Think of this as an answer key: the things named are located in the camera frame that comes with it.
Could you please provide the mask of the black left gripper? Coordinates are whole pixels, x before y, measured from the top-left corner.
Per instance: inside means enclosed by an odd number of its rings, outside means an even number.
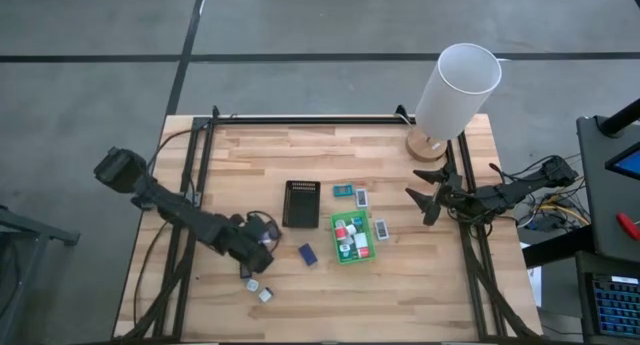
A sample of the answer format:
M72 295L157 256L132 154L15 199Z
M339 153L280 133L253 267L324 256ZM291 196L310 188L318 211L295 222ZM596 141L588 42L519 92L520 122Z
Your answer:
M248 212L243 222L240 222L238 214L234 214L231 220L228 253L233 258L249 258L249 270L252 273L263 273L274 261L268 245L278 241L270 241L266 233L267 223L275 220L264 212Z

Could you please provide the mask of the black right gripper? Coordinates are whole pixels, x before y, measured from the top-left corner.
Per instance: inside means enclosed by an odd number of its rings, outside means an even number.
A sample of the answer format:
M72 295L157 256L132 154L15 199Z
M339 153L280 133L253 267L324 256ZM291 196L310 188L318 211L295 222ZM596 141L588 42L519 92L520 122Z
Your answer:
M450 173L444 168L436 171L414 170L413 174L429 184L439 183L435 199L431 195L425 195L410 188L405 189L423 214L424 225L433 226L442 208L455 210L458 213L466 209L468 193L462 188L462 177L459 174Z

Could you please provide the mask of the green plastic basket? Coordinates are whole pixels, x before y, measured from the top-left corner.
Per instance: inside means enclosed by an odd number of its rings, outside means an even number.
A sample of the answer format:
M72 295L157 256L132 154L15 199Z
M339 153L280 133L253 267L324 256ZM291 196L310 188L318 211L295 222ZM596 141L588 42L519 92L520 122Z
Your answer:
M353 217L361 217L363 219L363 225L362 226L356 226L352 223L352 218ZM365 233L367 235L368 238L368 249L370 250L370 257L369 258L359 258L358 257L358 253L357 253L357 248L354 245L354 239L353 236L355 235L347 235L347 237L344 240L337 240L336 236L335 236L335 230L337 229L337 227L335 226L335 222L338 219L342 219L346 222L346 226L344 227L346 229L346 227L348 225L354 225L357 228L357 233ZM371 226L369 225L368 222L368 216L367 216L367 212L364 210L357 210L357 211L352 211L352 212L343 212L343 213L335 213L331 216L330 218L330 226L331 226L331 234L333 236L333 244L335 247L335 251L336 251L336 257L337 257L337 261L339 264L341 265L346 265L346 264L352 264L352 263L357 263L357 262L362 262L362 261L368 261L368 260L373 260L376 257L376 250L375 250L375 244L374 244L374 234L372 232ZM343 256L340 251L339 251L339 246L341 244L347 244L350 246L351 251L350 254L348 256Z

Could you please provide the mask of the white shade wooden table lamp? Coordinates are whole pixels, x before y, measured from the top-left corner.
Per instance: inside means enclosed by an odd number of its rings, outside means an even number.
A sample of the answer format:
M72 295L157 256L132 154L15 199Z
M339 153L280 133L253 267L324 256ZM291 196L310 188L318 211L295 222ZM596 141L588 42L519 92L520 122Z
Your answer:
M406 149L416 160L441 158L500 84L502 68L489 50L457 43L443 50L423 89L406 137Z

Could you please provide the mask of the navy blue flat box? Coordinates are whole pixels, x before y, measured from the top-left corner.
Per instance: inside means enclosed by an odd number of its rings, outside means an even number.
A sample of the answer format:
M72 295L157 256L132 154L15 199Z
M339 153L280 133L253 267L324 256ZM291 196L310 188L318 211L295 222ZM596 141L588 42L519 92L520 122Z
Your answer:
M317 263L318 259L308 243L300 246L298 252L307 266L312 266Z

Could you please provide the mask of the black plastic basket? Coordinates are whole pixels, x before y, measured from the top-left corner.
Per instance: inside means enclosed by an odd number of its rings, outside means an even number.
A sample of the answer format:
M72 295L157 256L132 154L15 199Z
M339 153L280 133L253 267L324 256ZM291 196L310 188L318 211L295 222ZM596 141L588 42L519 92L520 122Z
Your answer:
M318 181L288 180L285 185L282 225L286 228L317 228L320 189L321 183Z

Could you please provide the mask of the black cart beam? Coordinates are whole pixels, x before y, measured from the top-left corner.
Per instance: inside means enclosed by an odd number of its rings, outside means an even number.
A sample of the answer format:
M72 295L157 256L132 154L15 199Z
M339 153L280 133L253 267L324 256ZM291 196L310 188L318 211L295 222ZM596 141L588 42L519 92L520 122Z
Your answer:
M529 245L522 250L527 269L574 257L580 251L595 252L590 226Z

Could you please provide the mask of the white paper sheet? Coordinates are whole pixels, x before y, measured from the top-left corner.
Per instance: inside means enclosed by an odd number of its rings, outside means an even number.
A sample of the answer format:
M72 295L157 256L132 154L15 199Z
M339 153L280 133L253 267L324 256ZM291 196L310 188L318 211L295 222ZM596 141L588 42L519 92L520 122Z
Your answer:
M542 268L534 267L527 270L529 283L531 285L534 303L537 307L542 306Z

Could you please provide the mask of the grey equipment cart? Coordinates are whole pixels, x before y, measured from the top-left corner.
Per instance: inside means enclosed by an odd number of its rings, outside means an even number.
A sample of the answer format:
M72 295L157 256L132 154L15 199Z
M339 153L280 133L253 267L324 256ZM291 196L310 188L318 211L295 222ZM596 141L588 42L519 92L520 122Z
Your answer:
M640 125L628 126L618 138L603 135L594 118L579 118L576 126L595 249L606 257L640 263L640 240L629 236L616 219L623 213L640 227L640 180L606 168L610 160L640 152Z

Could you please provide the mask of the blue screen tablet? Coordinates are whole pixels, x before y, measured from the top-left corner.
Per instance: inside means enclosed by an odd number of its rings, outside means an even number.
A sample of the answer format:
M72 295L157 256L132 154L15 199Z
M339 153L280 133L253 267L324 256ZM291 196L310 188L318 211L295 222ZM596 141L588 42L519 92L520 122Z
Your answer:
M640 141L607 160L605 169L640 181Z

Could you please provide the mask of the black pole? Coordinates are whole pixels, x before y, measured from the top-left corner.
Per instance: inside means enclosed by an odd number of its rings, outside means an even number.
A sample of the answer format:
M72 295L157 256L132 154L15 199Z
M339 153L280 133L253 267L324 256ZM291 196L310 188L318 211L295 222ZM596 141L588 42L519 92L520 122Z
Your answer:
M636 120L640 119L640 98L636 99L614 115L608 118L599 118L597 127L599 131L607 136L619 137L623 130Z

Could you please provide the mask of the backlit black keyboard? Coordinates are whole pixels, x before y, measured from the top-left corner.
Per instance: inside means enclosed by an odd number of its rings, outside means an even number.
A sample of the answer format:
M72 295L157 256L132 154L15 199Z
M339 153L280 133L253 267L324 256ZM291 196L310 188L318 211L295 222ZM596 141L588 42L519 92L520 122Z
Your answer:
M593 274L590 295L598 334L640 340L640 278Z

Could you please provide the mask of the grey metal stand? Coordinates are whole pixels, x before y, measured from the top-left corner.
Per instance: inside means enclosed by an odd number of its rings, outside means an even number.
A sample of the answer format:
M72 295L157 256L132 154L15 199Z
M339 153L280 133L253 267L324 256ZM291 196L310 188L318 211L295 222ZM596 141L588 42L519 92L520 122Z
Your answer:
M44 258L47 245L52 240L59 240L65 246L75 246L80 233L61 228L18 215L6 206L0 205L0 248L4 246L14 254L14 270L16 282L7 302L0 308L0 345L10 345L15 338L19 320L26 306L27 295L35 281L38 267ZM32 252L21 266L15 239L23 236L33 241Z

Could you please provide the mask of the black aluminium rig frame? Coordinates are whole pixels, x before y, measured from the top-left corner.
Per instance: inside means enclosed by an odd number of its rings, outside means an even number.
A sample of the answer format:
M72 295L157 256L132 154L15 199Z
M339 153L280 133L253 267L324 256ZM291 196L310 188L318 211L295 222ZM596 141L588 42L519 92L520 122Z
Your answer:
M474 341L478 337L456 222L442 215L426 226L405 192L430 193L413 174L407 126L386 116L342 119L302 116L238 117L214 129L209 157L193 172L202 206L225 215L262 210L283 215L288 180L321 183L319 226L285 229L274 262L258 280L273 298L247 290L238 263L197 246L186 292L175 292L161 341L375 343ZM352 184L368 194L369 220L384 219L390 238L376 241L373 260L341 265L330 218L355 209L333 195ZM308 243L318 261L307 266Z

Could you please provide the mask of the red handled tool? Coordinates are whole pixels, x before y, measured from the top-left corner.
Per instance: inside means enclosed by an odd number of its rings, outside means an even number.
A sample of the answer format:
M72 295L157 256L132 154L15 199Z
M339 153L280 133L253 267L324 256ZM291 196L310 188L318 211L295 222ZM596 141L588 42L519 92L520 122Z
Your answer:
M640 220L634 221L625 213L618 213L616 220L621 229L634 241L640 241Z

